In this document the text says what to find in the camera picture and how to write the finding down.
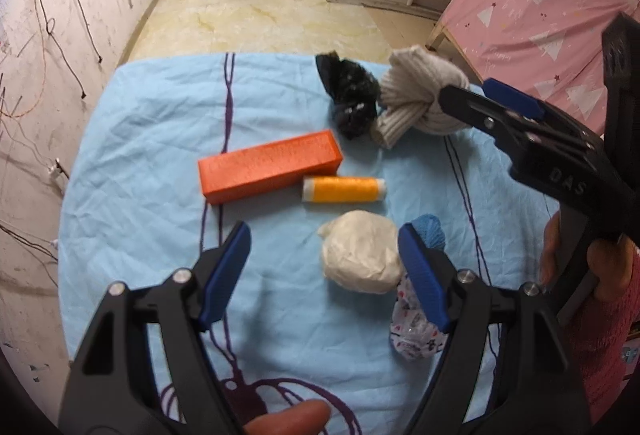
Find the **right hand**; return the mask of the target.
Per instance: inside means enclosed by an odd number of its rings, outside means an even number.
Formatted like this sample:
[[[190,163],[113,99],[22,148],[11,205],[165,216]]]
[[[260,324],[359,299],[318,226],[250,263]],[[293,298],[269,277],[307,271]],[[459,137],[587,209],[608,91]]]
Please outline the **right hand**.
[[[556,212],[544,228],[544,249],[540,258],[540,277],[543,285],[548,285],[555,277],[558,264],[555,255],[561,245],[560,213]],[[594,290],[596,299],[603,303],[613,303],[620,299],[630,285],[634,272],[634,258],[637,247],[626,236],[617,243],[605,240],[593,241],[587,250],[590,271],[598,278]]]

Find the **left hand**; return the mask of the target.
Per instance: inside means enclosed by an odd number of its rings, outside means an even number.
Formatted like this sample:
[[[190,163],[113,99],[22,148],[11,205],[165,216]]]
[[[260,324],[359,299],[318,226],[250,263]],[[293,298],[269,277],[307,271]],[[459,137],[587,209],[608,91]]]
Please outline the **left hand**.
[[[307,400],[250,421],[244,432],[250,435],[318,435],[331,418],[331,408],[323,400]]]

